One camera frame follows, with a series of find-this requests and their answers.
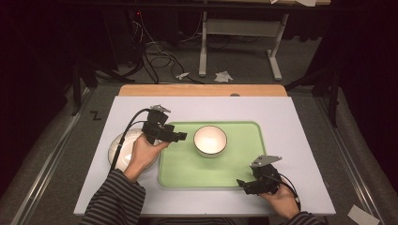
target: white bowl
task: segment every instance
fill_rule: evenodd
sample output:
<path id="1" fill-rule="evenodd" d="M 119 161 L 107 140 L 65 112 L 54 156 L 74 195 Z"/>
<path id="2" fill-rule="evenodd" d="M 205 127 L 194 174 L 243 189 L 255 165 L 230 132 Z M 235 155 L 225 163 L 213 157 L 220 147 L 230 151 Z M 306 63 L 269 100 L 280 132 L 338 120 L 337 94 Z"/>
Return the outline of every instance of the white bowl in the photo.
<path id="1" fill-rule="evenodd" d="M 224 131 L 215 126 L 200 127 L 196 130 L 193 141 L 199 154 L 206 158 L 219 156 L 227 143 Z"/>

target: striped shirt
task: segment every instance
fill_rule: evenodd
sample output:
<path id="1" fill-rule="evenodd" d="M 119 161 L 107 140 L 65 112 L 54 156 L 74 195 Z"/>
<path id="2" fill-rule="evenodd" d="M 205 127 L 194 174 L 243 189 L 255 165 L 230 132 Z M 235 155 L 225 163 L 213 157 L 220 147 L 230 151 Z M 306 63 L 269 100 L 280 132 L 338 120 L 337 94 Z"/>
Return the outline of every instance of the striped shirt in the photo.
<path id="1" fill-rule="evenodd" d="M 109 173 L 105 182 L 91 198 L 80 224 L 137 224 L 145 200 L 145 189 L 138 182 L 132 183 L 120 170 Z M 166 217 L 154 218 L 158 225 L 243 225 L 246 218 L 234 217 Z M 321 224 L 307 212 L 301 212 L 285 225 Z"/>

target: metal rail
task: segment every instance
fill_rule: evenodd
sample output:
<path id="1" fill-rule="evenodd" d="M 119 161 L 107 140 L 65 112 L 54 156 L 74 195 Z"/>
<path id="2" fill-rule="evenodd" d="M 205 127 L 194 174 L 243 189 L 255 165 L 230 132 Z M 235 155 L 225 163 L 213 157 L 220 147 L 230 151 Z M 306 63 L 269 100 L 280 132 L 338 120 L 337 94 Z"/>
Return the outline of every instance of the metal rail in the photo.
<path id="1" fill-rule="evenodd" d="M 83 105 L 85 105 L 88 99 L 92 96 L 92 92 L 89 92 L 88 88 L 86 88 L 83 95 L 86 96 L 83 102 Z M 81 114 L 78 112 L 70 120 L 69 125 L 66 128 L 65 132 L 62 134 L 54 150 L 47 157 L 47 160 L 45 161 L 43 167 L 38 173 L 38 176 L 34 184 L 30 188 L 25 199 L 23 200 L 20 209 L 18 210 L 17 214 L 15 215 L 14 219 L 11 222 L 11 225 L 28 224 L 29 219 L 32 217 L 33 213 L 35 212 L 36 206 L 38 205 L 38 202 L 40 201 L 41 196 L 43 195 L 46 187 L 50 183 L 50 180 L 55 172 L 55 169 L 64 154 L 64 145 L 67 142 L 71 131 L 73 130 L 74 126 L 79 120 L 80 115 Z"/>
<path id="2" fill-rule="evenodd" d="M 360 175 L 360 172 L 355 165 L 349 150 L 344 144 L 344 141 L 340 135 L 339 129 L 334 127 L 333 124 L 330 122 L 329 117 L 328 117 L 328 109 L 325 101 L 321 97 L 315 97 L 315 103 L 319 107 L 319 109 L 322 112 L 322 115 L 324 116 L 325 120 L 328 123 L 329 129 L 331 130 L 331 133 L 333 135 L 334 140 L 336 141 L 339 149 L 339 155 L 342 158 L 342 161 L 344 163 L 344 167 L 348 173 L 349 178 L 351 179 L 351 183 L 354 187 L 354 189 L 357 192 L 357 195 L 360 199 L 360 202 L 362 204 L 363 210 L 366 211 L 367 213 L 371 214 L 372 216 L 380 219 L 381 224 L 385 224 L 383 217 L 381 217 L 375 203 L 372 197 L 371 192 L 369 191 L 369 188 L 366 186 L 362 176 Z"/>

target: paper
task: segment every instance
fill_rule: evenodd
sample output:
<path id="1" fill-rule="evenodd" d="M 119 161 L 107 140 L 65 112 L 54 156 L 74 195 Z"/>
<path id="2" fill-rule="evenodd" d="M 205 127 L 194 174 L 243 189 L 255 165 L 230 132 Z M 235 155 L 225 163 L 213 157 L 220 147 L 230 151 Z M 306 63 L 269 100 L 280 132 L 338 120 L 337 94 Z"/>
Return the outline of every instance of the paper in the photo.
<path id="1" fill-rule="evenodd" d="M 216 73 L 217 78 L 214 80 L 216 82 L 220 83 L 228 83 L 229 80 L 234 80 L 232 77 L 228 74 L 227 71 Z"/>
<path id="2" fill-rule="evenodd" d="M 182 73 L 182 74 L 176 76 L 176 78 L 181 81 L 184 77 L 188 76 L 188 74 L 190 74 L 190 73 L 189 72 L 188 73 Z"/>
<path id="3" fill-rule="evenodd" d="M 348 216 L 359 225 L 377 225 L 380 220 L 358 208 L 355 204 L 349 211 Z"/>
<path id="4" fill-rule="evenodd" d="M 296 2 L 306 6 L 306 7 L 314 7 L 316 0 L 296 0 Z"/>

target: striped sleeve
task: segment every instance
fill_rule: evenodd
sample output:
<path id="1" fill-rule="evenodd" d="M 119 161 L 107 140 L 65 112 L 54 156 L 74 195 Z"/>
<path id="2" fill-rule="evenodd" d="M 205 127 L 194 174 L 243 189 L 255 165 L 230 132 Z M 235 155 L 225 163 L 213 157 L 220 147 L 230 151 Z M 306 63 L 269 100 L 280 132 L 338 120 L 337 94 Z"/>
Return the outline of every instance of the striped sleeve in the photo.
<path id="1" fill-rule="evenodd" d="M 312 214 L 308 212 L 300 212 L 284 225 L 320 225 L 322 224 L 319 220 Z"/>
<path id="2" fill-rule="evenodd" d="M 145 189 L 114 170 L 91 198 L 80 224 L 137 224 L 144 200 Z"/>

